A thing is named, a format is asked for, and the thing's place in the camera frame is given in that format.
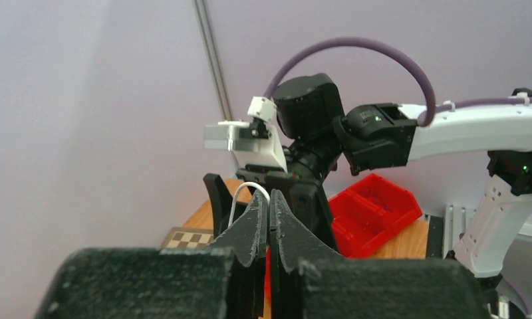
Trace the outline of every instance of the purple cable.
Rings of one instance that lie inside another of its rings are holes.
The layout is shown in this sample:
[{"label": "purple cable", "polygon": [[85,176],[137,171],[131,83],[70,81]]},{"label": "purple cable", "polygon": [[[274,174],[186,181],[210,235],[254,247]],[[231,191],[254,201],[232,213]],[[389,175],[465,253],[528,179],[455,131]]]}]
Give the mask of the purple cable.
[{"label": "purple cable", "polygon": [[[456,105],[456,109],[458,108],[467,108],[470,106],[479,106],[479,105],[492,105],[492,104],[510,104],[510,105],[517,105],[517,104],[524,104],[525,99],[524,98],[478,98],[475,100],[466,100],[461,102],[454,102]],[[441,106],[436,107],[436,113],[449,111],[452,109],[452,105],[450,104],[443,104]],[[426,111],[423,111],[419,117],[418,120],[420,121],[422,118],[426,118]]]},{"label": "purple cable", "polygon": [[334,38],[321,41],[315,45],[312,45],[302,50],[301,52],[290,58],[289,61],[287,61],[282,66],[278,73],[276,73],[270,84],[268,84],[264,96],[267,98],[271,98],[274,91],[276,90],[276,87],[278,87],[284,76],[303,59],[319,51],[336,47],[360,47],[376,51],[386,56],[389,56],[397,63],[401,64],[415,78],[415,80],[421,87],[421,90],[423,91],[423,95],[425,97],[426,112],[423,118],[419,117],[417,122],[419,126],[430,125],[435,114],[436,99],[434,96],[434,90],[432,89],[432,85],[430,84],[430,81],[428,80],[426,74],[424,74],[423,70],[415,63],[415,61],[411,60],[411,58],[406,56],[403,52],[399,51],[398,49],[395,49],[394,47],[391,47],[390,45],[372,39],[355,37]]},{"label": "purple cable", "polygon": [[527,300],[525,299],[525,297],[521,294],[521,292],[517,289],[517,287],[513,286],[513,284],[511,284],[510,281],[508,281],[506,278],[503,278],[503,280],[507,283],[507,285],[509,287],[511,287],[511,289],[513,289],[513,291],[517,294],[517,296],[519,297],[519,299],[521,299],[521,301],[523,302],[523,306],[525,307],[525,311],[526,311],[526,316],[528,315],[531,315],[532,314],[532,311],[530,309],[530,305],[529,303],[527,302]]}]

